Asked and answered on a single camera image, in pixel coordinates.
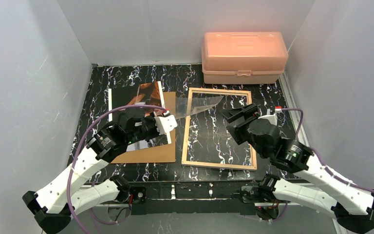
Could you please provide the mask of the clear acrylic sheet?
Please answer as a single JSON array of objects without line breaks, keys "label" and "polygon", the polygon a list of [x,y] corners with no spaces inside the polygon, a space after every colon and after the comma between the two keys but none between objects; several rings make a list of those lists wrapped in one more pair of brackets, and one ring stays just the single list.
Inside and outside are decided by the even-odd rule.
[{"label": "clear acrylic sheet", "polygon": [[164,93],[165,107],[175,119],[182,119],[211,109],[219,104],[223,96],[216,97],[176,97],[174,92]]}]

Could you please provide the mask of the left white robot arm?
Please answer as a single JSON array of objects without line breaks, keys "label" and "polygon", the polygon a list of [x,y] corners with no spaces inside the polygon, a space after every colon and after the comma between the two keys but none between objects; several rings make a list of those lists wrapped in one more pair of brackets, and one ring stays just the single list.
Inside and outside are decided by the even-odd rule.
[{"label": "left white robot arm", "polygon": [[127,105],[109,111],[116,113],[116,119],[92,138],[83,137],[72,163],[63,172],[40,190],[23,195],[22,200],[45,233],[59,233],[80,213],[101,203],[132,202],[131,187],[120,175],[87,189],[82,185],[124,154],[129,145],[169,134],[177,127],[169,110],[160,107],[160,114],[156,114],[157,109],[154,105]]}]

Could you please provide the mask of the picture frame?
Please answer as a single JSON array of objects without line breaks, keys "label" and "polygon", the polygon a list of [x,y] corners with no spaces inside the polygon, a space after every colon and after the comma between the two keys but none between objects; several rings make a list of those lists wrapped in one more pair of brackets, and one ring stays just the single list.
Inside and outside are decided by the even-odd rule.
[{"label": "picture frame", "polygon": [[227,122],[219,112],[222,108],[242,107],[252,103],[251,91],[211,88],[190,88],[189,109],[199,98],[221,101],[210,109],[186,117],[181,164],[218,169],[257,169],[256,152],[248,144],[238,145],[226,129]]}]

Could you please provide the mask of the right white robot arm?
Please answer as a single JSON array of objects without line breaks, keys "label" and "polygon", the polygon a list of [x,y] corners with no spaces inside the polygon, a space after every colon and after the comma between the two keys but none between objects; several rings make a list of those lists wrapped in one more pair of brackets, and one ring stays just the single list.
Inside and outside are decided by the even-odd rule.
[{"label": "right white robot arm", "polygon": [[326,165],[316,150],[285,138],[277,126],[277,108],[261,115],[255,104],[223,109],[227,130],[237,144],[248,143],[276,168],[313,184],[313,188],[266,174],[256,186],[243,186],[235,197],[243,203],[290,201],[334,219],[340,226],[365,234],[374,229],[374,189],[363,188]]}]

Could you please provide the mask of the brown backing board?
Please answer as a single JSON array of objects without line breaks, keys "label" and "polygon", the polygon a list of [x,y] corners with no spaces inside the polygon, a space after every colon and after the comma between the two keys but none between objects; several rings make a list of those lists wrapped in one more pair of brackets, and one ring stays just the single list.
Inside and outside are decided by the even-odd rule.
[{"label": "brown backing board", "polygon": [[[112,93],[112,89],[109,89],[111,95],[111,101],[109,101],[109,107],[118,106],[124,104],[144,104],[142,99],[146,99],[149,96],[144,94],[134,94],[132,96],[126,95],[127,100],[120,98],[118,95]],[[154,147],[144,146],[146,141],[140,141],[136,144],[132,144],[128,147],[128,151],[124,154],[117,156],[112,164],[121,163],[174,163],[175,159],[175,148],[176,148],[176,131],[173,130],[167,137],[171,138],[171,143],[167,144],[164,140],[164,145],[158,145]]]}]

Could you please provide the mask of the printed photo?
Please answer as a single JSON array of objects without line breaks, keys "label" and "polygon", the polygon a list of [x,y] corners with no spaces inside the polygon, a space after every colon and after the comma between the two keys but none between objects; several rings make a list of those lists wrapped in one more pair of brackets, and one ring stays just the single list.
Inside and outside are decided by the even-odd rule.
[{"label": "printed photo", "polygon": [[[165,100],[160,81],[143,83],[134,86],[108,89],[108,108],[125,105],[155,105],[165,107]],[[166,134],[150,140],[142,140],[127,147],[127,151],[147,149],[170,144],[171,140]]]}]

